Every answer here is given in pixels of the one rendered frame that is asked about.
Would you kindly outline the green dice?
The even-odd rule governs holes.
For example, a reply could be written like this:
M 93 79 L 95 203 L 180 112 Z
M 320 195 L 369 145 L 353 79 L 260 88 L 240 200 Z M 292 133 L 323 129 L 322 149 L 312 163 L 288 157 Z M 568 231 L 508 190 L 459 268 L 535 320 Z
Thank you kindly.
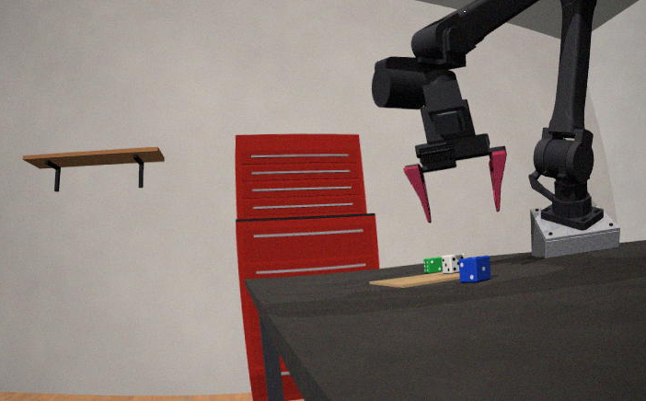
M 431 274 L 443 271 L 442 258 L 425 258 L 423 260 L 424 273 Z

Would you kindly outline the blue dice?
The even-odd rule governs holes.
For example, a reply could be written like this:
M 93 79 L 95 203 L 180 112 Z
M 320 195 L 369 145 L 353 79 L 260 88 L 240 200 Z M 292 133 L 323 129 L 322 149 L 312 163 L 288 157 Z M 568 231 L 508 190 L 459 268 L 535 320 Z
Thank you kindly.
M 461 283 L 475 283 L 490 280 L 490 257 L 472 257 L 459 259 Z

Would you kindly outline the tan flat mat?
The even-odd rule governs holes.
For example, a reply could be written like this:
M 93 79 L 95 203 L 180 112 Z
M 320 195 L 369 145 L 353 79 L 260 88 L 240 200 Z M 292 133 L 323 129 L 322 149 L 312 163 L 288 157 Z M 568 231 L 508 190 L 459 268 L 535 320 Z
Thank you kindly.
M 370 284 L 406 288 L 406 287 L 460 279 L 459 273 L 454 273 L 454 274 L 443 274 L 442 272 L 437 272 L 437 273 L 424 274 L 424 275 L 419 275 L 417 277 L 411 276 L 411 277 L 405 277 L 405 278 L 397 278 L 392 280 L 390 279 L 390 280 L 382 280 L 382 281 L 370 281 Z M 383 282 L 386 282 L 386 283 L 383 283 Z

